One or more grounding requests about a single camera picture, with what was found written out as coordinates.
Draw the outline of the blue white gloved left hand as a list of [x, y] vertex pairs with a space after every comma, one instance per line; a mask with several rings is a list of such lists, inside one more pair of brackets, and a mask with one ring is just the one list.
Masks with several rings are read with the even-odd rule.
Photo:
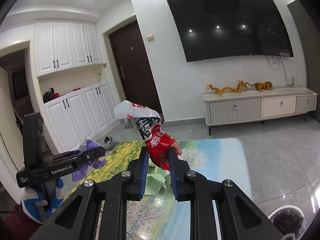
[[63, 202], [63, 187], [62, 179], [56, 178], [55, 189], [49, 200], [45, 200], [43, 193], [37, 189], [31, 187], [21, 189], [21, 205], [24, 213], [35, 222], [42, 224], [43, 219], [39, 213], [40, 208], [44, 208], [44, 214], [46, 218], [49, 218]]

